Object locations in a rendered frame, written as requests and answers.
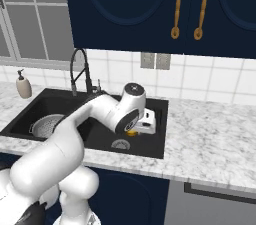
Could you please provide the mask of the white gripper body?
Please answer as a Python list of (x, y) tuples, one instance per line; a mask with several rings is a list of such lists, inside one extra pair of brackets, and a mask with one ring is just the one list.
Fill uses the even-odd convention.
[(155, 134), (156, 133), (156, 120), (141, 119), (135, 125), (135, 130), (139, 133), (144, 134)]

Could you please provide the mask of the black sink basin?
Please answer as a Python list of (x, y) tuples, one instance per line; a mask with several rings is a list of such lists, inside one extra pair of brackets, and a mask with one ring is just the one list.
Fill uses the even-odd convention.
[[(45, 88), (0, 131), (0, 135), (43, 142), (45, 138), (35, 137), (32, 134), (32, 124), (46, 115), (68, 114), (81, 105), (86, 97), (87, 94), (85, 92), (78, 92), (77, 96), (73, 97), (72, 92), (68, 90)], [(78, 127), (84, 146), (87, 149), (163, 159), (168, 101), (147, 98), (146, 107), (155, 112), (155, 134), (117, 135), (97, 120), (89, 118)]]

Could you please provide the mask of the black spring faucet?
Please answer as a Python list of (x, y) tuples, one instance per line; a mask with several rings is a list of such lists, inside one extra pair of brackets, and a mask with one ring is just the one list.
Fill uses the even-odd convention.
[[(77, 76), (74, 76), (74, 60), (75, 60), (75, 56), (78, 52), (81, 52), (84, 57), (84, 67), (83, 67), (82, 71)], [(86, 85), (86, 90), (87, 90), (88, 94), (95, 94), (95, 93), (98, 93), (101, 91), (100, 84), (98, 84), (97, 86), (92, 85), (92, 80), (90, 77), (90, 70), (89, 70), (89, 63), (88, 63), (88, 58), (87, 58), (87, 52), (82, 48), (76, 48), (71, 56), (71, 61), (70, 61), (70, 83), (71, 83), (71, 90), (72, 90), (73, 96), (77, 95), (76, 81), (79, 79), (79, 77), (82, 74), (85, 74), (85, 85)]]

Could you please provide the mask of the grey metal colander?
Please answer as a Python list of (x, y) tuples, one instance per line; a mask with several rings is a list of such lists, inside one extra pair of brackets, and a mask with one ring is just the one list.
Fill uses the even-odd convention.
[(44, 116), (30, 125), (29, 132), (39, 138), (49, 138), (54, 127), (64, 117), (63, 114), (51, 114)]

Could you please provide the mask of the navy lower cupboard door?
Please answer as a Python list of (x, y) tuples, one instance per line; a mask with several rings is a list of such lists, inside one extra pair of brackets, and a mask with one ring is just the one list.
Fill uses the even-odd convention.
[(99, 188), (89, 204), (101, 225), (164, 225), (169, 181), (92, 167)]

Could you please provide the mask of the navy cupboard door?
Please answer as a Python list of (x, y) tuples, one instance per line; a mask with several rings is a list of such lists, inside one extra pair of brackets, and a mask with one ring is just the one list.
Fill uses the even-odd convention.
[(76, 48), (179, 53), (175, 0), (67, 0)]
[(185, 54), (256, 59), (256, 0), (207, 0), (203, 35), (194, 39), (202, 0), (191, 0)]
[(89, 204), (101, 225), (164, 225), (169, 181), (92, 167), (99, 188)]

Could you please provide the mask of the grey dishwasher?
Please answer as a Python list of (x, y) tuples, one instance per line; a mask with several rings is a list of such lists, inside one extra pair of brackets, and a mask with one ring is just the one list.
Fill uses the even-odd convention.
[[(256, 225), (256, 205), (185, 193), (184, 183), (170, 181), (164, 225)], [(256, 199), (256, 193), (199, 184), (192, 187)]]

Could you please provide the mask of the navy upper cupboard door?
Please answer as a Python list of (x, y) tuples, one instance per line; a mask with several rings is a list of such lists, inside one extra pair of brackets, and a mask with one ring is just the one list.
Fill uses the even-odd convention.
[(67, 0), (76, 48), (179, 53), (175, 0)]
[(185, 54), (256, 59), (256, 0), (207, 0), (203, 35), (194, 39), (202, 0), (191, 0)]

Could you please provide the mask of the beige soap dispenser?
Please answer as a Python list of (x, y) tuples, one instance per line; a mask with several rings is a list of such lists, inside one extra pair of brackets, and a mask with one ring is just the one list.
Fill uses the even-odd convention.
[(28, 99), (32, 96), (32, 87), (29, 80), (22, 75), (22, 70), (18, 70), (18, 79), (16, 80), (16, 88), (21, 98)]

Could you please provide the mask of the grey framed window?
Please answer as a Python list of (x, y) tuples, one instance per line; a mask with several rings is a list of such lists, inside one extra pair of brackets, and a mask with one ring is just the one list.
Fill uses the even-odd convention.
[(67, 0), (0, 0), (0, 64), (67, 70), (74, 51)]

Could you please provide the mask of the grey wall outlet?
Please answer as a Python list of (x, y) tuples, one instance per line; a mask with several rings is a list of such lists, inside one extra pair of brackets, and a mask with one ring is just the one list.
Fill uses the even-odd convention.
[(142, 52), (141, 53), (141, 67), (146, 69), (153, 69), (155, 62), (155, 54)]
[(158, 70), (169, 70), (171, 63), (171, 55), (165, 53), (158, 53), (156, 55), (156, 68)]

